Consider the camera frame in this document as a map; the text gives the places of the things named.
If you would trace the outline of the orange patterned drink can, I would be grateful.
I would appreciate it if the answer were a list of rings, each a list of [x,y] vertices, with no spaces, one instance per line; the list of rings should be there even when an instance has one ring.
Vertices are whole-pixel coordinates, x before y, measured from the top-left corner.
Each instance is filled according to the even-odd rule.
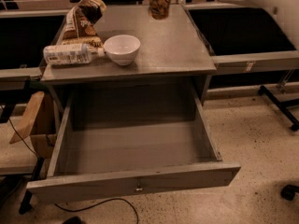
[[[149,14],[155,20],[168,17],[171,0],[149,0]]]

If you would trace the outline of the grey cabinet with flat top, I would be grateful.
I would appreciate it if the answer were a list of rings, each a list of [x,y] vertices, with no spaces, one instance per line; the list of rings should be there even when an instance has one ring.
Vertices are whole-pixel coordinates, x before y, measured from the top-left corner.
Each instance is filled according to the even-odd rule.
[[[42,80],[63,110],[60,134],[206,129],[195,80],[216,67],[182,6],[163,21],[144,6],[110,6],[94,28],[104,43],[132,35],[141,46],[128,65],[105,54],[88,64],[46,67]]]

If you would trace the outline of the small metal drawer knob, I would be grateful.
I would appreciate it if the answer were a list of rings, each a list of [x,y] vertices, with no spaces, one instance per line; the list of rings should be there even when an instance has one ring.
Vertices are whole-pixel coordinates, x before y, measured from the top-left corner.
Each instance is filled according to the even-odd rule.
[[[141,193],[141,192],[143,192],[143,191],[144,191],[144,189],[142,188],[141,183],[140,183],[140,182],[137,182],[137,183],[136,183],[136,187],[135,187],[135,192],[136,192],[136,193]]]

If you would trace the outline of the open grey top drawer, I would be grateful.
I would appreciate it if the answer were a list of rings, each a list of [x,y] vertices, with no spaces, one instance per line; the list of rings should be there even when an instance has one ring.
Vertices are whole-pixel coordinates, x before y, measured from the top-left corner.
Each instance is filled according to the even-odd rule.
[[[58,133],[48,174],[27,188],[44,203],[227,186],[240,166],[227,163],[209,131]],[[144,189],[135,192],[136,183]]]

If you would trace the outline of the clear plastic bottle lying down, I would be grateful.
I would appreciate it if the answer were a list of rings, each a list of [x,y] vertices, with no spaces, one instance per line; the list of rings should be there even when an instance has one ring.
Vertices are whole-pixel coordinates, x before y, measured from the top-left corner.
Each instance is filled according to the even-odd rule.
[[[55,45],[43,49],[43,57],[48,65],[88,64],[105,54],[103,48],[89,44]]]

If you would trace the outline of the brown chip bag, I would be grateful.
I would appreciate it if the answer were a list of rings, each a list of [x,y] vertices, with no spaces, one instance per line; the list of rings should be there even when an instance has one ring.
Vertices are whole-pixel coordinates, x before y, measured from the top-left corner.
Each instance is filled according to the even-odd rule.
[[[102,48],[102,40],[93,26],[106,10],[107,6],[102,0],[80,0],[66,15],[62,43],[90,44]]]

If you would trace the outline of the brown cardboard box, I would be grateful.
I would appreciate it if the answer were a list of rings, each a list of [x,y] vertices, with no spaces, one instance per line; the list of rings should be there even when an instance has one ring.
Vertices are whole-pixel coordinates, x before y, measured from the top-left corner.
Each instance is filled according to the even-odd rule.
[[[31,96],[9,143],[14,144],[27,137],[39,157],[51,157],[56,130],[53,101],[48,93],[39,91]]]

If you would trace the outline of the black chair base with casters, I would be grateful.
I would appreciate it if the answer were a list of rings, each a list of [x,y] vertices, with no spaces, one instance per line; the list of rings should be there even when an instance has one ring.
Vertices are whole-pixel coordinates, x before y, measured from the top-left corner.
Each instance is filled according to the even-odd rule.
[[[282,112],[282,114],[292,123],[291,130],[297,132],[299,130],[299,120],[289,110],[290,107],[298,106],[299,99],[292,99],[287,101],[280,101],[270,90],[262,85],[258,90],[259,95],[266,95],[271,102]],[[299,193],[299,187],[288,184],[283,187],[280,192],[280,196],[287,200],[292,201],[294,197]]]

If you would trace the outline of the white ceramic bowl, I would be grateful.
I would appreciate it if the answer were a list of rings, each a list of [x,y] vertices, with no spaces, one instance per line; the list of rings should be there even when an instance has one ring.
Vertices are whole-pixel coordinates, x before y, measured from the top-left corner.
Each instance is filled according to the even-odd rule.
[[[118,65],[132,63],[140,49],[141,43],[132,35],[115,35],[104,43],[108,58]]]

